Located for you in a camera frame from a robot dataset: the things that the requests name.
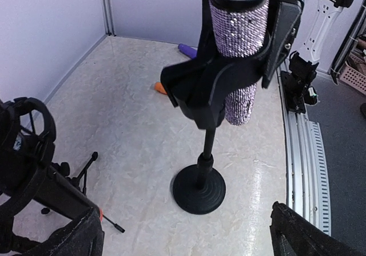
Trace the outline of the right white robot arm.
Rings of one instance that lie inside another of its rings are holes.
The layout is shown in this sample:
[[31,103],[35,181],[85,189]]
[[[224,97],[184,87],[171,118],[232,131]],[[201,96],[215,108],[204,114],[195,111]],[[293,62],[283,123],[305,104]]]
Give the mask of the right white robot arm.
[[344,8],[354,0],[317,0],[314,18],[308,21],[309,31],[302,46],[289,59],[290,76],[309,86],[316,76],[325,39]]

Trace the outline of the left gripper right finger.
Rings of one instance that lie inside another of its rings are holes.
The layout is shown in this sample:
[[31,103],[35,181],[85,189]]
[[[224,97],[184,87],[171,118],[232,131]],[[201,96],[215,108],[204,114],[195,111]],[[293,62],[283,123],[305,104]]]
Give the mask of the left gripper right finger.
[[270,217],[274,255],[362,255],[323,233],[283,203],[273,204]]

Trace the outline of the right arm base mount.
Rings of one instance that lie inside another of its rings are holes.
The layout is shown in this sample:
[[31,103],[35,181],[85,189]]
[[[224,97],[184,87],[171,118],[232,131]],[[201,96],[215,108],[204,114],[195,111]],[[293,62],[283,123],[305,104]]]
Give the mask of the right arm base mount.
[[305,114],[305,105],[317,104],[318,95],[312,82],[316,78],[318,65],[318,62],[313,64],[302,59],[298,51],[290,54],[289,71],[282,70],[280,73],[288,111]]

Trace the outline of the glitter silver microphone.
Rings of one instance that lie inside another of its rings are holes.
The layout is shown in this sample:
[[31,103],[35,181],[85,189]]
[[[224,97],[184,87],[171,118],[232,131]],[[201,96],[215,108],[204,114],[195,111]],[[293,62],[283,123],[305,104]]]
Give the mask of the glitter silver microphone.
[[218,52],[229,58],[255,55],[263,46],[269,0],[210,0]]

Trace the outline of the orange microphone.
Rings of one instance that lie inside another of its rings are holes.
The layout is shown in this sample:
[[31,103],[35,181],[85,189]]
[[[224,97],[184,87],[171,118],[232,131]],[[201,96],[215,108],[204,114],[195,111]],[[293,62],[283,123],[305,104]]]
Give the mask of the orange microphone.
[[162,85],[161,82],[156,82],[154,84],[154,89],[155,89],[155,91],[157,91],[157,92],[159,92],[159,93],[161,93],[163,95],[167,95],[167,92],[165,91],[165,89],[164,89],[164,87],[163,87],[163,85]]

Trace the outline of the glitter mic round stand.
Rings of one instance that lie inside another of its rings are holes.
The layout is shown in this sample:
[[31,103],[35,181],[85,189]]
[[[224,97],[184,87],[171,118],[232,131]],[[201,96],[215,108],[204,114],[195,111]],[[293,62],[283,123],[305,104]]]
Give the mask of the glitter mic round stand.
[[229,54],[229,47],[220,39],[221,18],[232,15],[220,0],[202,0],[202,28],[195,58],[162,69],[160,81],[174,107],[205,130],[203,152],[195,165],[182,169],[175,176],[172,194],[184,211],[204,215],[222,204],[226,184],[213,168],[212,147],[216,128],[225,116],[226,97],[258,82],[268,52],[269,35],[262,24],[259,45],[253,54]]

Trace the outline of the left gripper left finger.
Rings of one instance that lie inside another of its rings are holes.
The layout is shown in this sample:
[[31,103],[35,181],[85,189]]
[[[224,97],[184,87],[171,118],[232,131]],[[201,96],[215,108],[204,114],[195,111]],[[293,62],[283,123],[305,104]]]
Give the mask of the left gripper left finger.
[[102,255],[103,246],[104,231],[99,214],[90,208],[22,255]]

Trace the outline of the purple microphone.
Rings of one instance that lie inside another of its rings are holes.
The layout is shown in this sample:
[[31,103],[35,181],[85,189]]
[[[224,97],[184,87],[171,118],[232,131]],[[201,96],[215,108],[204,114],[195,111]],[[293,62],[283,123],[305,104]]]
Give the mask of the purple microphone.
[[182,43],[178,45],[178,50],[179,52],[181,52],[183,55],[187,56],[190,59],[194,59],[197,56],[196,49]]

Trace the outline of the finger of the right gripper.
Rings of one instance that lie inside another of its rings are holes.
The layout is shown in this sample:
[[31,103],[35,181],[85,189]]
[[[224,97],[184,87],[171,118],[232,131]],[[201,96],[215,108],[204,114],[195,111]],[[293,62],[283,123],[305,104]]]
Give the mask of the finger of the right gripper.
[[267,89],[277,68],[283,63],[297,35],[303,0],[269,0],[267,31],[270,44],[261,86]]

